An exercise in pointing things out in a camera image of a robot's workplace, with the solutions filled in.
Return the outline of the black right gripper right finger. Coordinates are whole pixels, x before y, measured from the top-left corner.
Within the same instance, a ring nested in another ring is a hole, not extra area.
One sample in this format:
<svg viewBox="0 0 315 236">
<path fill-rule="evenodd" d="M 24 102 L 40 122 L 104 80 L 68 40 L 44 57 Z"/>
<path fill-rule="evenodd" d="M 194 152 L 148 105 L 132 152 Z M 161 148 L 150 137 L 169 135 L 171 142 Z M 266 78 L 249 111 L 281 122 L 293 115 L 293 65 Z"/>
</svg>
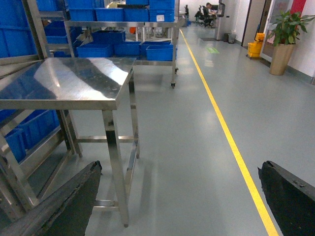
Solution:
<svg viewBox="0 0 315 236">
<path fill-rule="evenodd" d="M 266 202 L 284 236 L 315 234 L 315 188 L 280 165 L 258 169 Z"/>
</svg>

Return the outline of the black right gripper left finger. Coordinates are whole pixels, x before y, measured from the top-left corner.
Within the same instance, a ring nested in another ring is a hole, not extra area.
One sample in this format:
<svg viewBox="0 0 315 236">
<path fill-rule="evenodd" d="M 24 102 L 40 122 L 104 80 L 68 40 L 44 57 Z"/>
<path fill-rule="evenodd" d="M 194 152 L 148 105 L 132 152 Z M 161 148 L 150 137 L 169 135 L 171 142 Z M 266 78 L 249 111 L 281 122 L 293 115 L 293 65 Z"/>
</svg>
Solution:
<svg viewBox="0 0 315 236">
<path fill-rule="evenodd" d="M 102 166 L 91 162 L 2 236 L 84 236 L 98 192 Z"/>
</svg>

